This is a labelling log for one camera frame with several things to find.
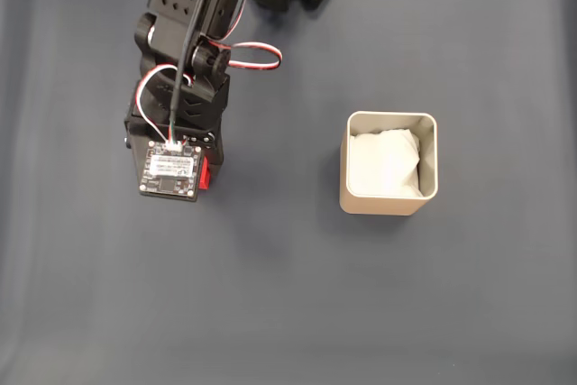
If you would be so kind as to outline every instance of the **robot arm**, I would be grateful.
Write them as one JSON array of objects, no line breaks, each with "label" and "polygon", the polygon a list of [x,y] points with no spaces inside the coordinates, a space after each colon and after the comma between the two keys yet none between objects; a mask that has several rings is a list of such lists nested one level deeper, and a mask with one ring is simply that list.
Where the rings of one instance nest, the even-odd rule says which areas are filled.
[{"label": "robot arm", "polygon": [[[207,173],[220,170],[226,69],[247,67],[231,62],[231,47],[219,41],[238,23],[244,1],[149,0],[134,35],[142,80],[124,119],[142,194],[195,201]],[[274,10],[286,10],[288,1],[256,0]]]}]

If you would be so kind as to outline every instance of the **red component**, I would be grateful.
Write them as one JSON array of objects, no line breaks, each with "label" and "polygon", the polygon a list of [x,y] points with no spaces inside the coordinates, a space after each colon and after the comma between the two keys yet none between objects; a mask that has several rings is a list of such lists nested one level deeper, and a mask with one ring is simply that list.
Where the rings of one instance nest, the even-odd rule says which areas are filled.
[{"label": "red component", "polygon": [[198,188],[208,189],[209,182],[210,182],[210,171],[208,171],[208,160],[205,157],[202,161],[202,169],[200,170],[200,182],[198,183]]}]

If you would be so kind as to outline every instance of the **white cloth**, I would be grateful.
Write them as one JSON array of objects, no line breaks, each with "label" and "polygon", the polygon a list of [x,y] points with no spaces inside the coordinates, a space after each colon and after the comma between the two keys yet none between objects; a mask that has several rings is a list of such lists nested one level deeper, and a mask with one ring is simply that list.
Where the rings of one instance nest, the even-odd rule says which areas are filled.
[{"label": "white cloth", "polygon": [[419,140],[409,130],[351,137],[349,185],[370,196],[422,197],[418,189]]}]

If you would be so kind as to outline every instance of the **label sticker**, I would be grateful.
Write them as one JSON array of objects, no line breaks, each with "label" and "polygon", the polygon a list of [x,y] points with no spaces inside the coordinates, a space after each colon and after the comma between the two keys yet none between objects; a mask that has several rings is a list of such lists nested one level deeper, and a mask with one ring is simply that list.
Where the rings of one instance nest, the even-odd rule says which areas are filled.
[{"label": "label sticker", "polygon": [[152,176],[172,176],[174,178],[191,178],[194,160],[190,157],[171,157],[169,155],[152,155],[150,172]]}]

